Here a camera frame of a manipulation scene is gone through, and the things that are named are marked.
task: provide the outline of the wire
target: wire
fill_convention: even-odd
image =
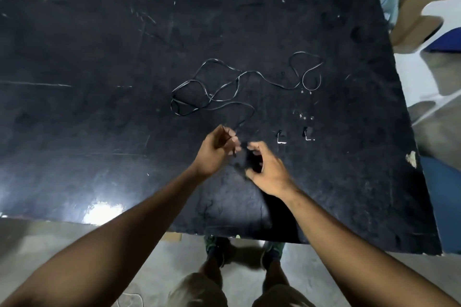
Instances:
[[[136,293],[128,293],[128,292],[122,292],[122,295],[127,295],[127,296],[137,296],[141,299],[141,307],[144,307],[144,301],[142,299],[142,296],[140,294],[136,294]]]
[[[296,68],[295,68],[295,67],[293,66],[293,64],[292,64],[293,58],[294,58],[295,56],[299,55],[299,54],[307,54],[307,55],[309,55],[309,56],[317,57],[318,59],[320,59],[320,63],[317,64],[317,65],[315,65],[315,66],[312,67],[312,68],[309,68],[307,71],[304,72],[304,74],[303,74],[302,76],[300,76],[299,73],[298,73],[298,71],[296,70]],[[228,69],[230,69],[230,70],[232,70],[232,71],[237,71],[237,72],[239,73],[239,75],[238,75],[234,80],[231,80],[230,82],[227,82],[227,83],[225,83],[224,85],[222,85],[219,89],[217,89],[217,90],[215,91],[215,93],[209,93],[208,90],[206,89],[205,84],[204,84],[201,80],[197,79],[197,76],[198,76],[199,72],[200,72],[200,71],[202,70],[202,68],[203,68],[206,64],[208,64],[208,63],[216,63],[216,64],[218,64],[218,65],[222,65],[222,66],[227,67]],[[321,83],[322,83],[322,76],[321,76],[321,74],[319,74],[320,82],[319,82],[319,84],[317,85],[317,87],[316,87],[315,89],[309,89],[309,88],[307,88],[307,87],[305,86],[305,84],[304,84],[304,77],[306,76],[306,74],[307,74],[308,72],[314,70],[315,68],[317,68],[317,67],[320,66],[321,64],[323,64],[323,61],[321,60],[320,56],[315,55],[315,54],[311,54],[311,53],[309,53],[309,52],[307,52],[307,51],[297,51],[297,52],[295,52],[294,54],[292,54],[292,55],[290,56],[290,58],[288,59],[288,64],[289,64],[290,68],[293,70],[293,72],[295,73],[296,77],[298,78],[298,83],[297,83],[294,87],[286,87],[286,86],[284,86],[284,85],[282,85],[282,84],[272,82],[272,81],[266,79],[266,78],[264,77],[264,75],[262,75],[261,72],[259,72],[259,71],[241,71],[240,69],[234,68],[234,67],[232,67],[232,66],[230,66],[230,65],[228,65],[228,64],[226,64],[226,63],[224,63],[224,62],[221,61],[221,60],[218,60],[218,59],[216,59],[216,58],[209,58],[208,60],[206,60],[205,62],[202,63],[202,65],[199,67],[199,69],[197,69],[197,71],[195,72],[195,75],[194,75],[191,79],[185,81],[184,83],[180,84],[180,85],[177,86],[175,89],[173,89],[173,91],[171,92],[170,109],[171,109],[171,111],[172,111],[173,113],[175,113],[176,115],[179,115],[179,116],[184,117],[184,116],[187,116],[187,115],[192,114],[192,113],[194,113],[194,112],[197,112],[197,111],[199,111],[199,110],[216,111],[216,110],[218,110],[218,109],[221,109],[221,108],[223,108],[223,107],[225,107],[225,106],[229,106],[229,105],[231,105],[231,104],[238,104],[238,105],[243,105],[243,106],[248,106],[248,107],[250,107],[251,110],[252,110],[251,114],[250,114],[247,118],[245,118],[244,120],[240,121],[240,122],[237,124],[237,126],[235,127],[235,130],[236,130],[236,129],[238,129],[240,126],[242,126],[242,125],[244,124],[245,121],[247,121],[248,119],[250,119],[250,118],[253,116],[253,114],[255,113],[255,111],[256,111],[255,107],[252,106],[252,105],[249,104],[249,103],[241,102],[241,101],[237,101],[237,100],[233,100],[233,99],[237,96],[238,91],[239,91],[239,89],[240,89],[240,78],[241,78],[242,76],[244,76],[245,74],[251,74],[251,73],[257,74],[257,75],[261,76],[262,79],[263,79],[264,81],[266,81],[267,83],[269,83],[269,84],[271,84],[271,85],[274,85],[274,86],[277,86],[277,87],[279,87],[279,88],[281,88],[281,89],[284,89],[284,90],[294,90],[294,89],[296,89],[300,84],[304,87],[304,89],[306,89],[306,90],[308,90],[308,91],[315,91],[315,90],[317,90],[317,89],[320,87],[320,85],[321,85]],[[190,83],[198,83],[198,84],[201,86],[201,88],[203,89],[203,92],[205,93],[205,96],[206,96],[207,99],[208,99],[208,102],[205,103],[203,106],[196,106],[196,105],[194,105],[193,103],[187,102],[187,101],[185,101],[185,100],[180,100],[180,99],[177,97],[177,92],[178,92],[179,90],[181,90],[182,88],[186,87],[187,85],[189,85]],[[232,96],[231,98],[228,98],[228,99],[225,99],[225,100],[219,100],[219,99],[216,99],[216,98],[215,98],[216,95],[217,95],[222,89],[228,87],[229,85],[231,85],[231,84],[233,84],[233,83],[236,84],[236,90],[235,90],[235,92],[234,92],[234,94],[233,94],[233,96]],[[220,105],[220,106],[218,106],[218,107],[212,107],[212,108],[210,108],[209,105],[210,105],[212,102],[225,102],[225,103],[222,104],[222,105]],[[180,107],[181,107],[181,105],[182,105],[182,106],[187,106],[187,107],[189,107],[189,108],[192,108],[192,110],[189,111],[189,112],[186,112],[186,113],[181,113],[181,112],[180,112]]]

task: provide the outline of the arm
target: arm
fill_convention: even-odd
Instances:
[[[262,155],[263,168],[261,173],[249,169],[247,176],[286,204],[352,306],[460,306],[423,276],[355,235],[299,190],[264,142],[251,142],[249,149]]]
[[[39,267],[1,307],[111,306],[125,290],[193,190],[238,151],[218,126],[196,159],[162,190],[88,233]]]

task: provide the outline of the white cord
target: white cord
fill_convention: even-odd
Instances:
[[[131,294],[131,293],[128,293],[128,292],[122,292],[122,295],[139,297],[141,299],[141,307],[144,307],[144,301],[142,300],[142,296],[140,294],[136,294],[136,293]]]

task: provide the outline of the khaki shorts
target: khaki shorts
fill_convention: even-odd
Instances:
[[[168,296],[167,307],[227,307],[219,286],[202,273],[184,278]],[[315,307],[298,290],[288,285],[275,285],[262,294],[253,307]]]

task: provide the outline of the concrete floor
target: concrete floor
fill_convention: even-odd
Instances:
[[[3,301],[39,265],[94,227],[83,224],[0,220],[0,301]],[[236,240],[239,247],[257,241]],[[461,302],[461,256],[395,254],[396,258],[437,284]],[[164,306],[179,280],[197,271],[205,260],[203,238],[183,235],[180,242],[160,242],[130,284],[127,292],[141,294],[146,307]],[[309,245],[287,244],[282,267],[296,289],[317,307],[349,304]],[[232,263],[222,270],[229,307],[251,306],[261,294],[262,270]],[[136,296],[122,296],[121,307],[141,307]]]
[[[450,94],[461,87],[458,70],[461,54],[424,54],[424,58],[433,70],[442,94]],[[423,103],[411,107],[412,118],[429,106],[430,103]],[[441,159],[461,171],[461,98],[418,124],[414,131],[421,153]],[[92,229],[90,225],[0,218],[0,301],[53,254]],[[202,240],[200,236],[183,235],[180,242],[160,242],[127,292],[140,293],[145,306],[164,306],[170,289],[183,276],[195,272],[204,261]],[[236,245],[255,246],[259,243],[239,240]],[[461,302],[461,256],[394,256]],[[317,307],[348,306],[310,246],[287,244],[282,267],[291,285]],[[262,270],[233,263],[223,269],[223,277],[230,307],[251,306],[261,293]],[[141,307],[136,296],[122,296],[119,301],[121,307]]]

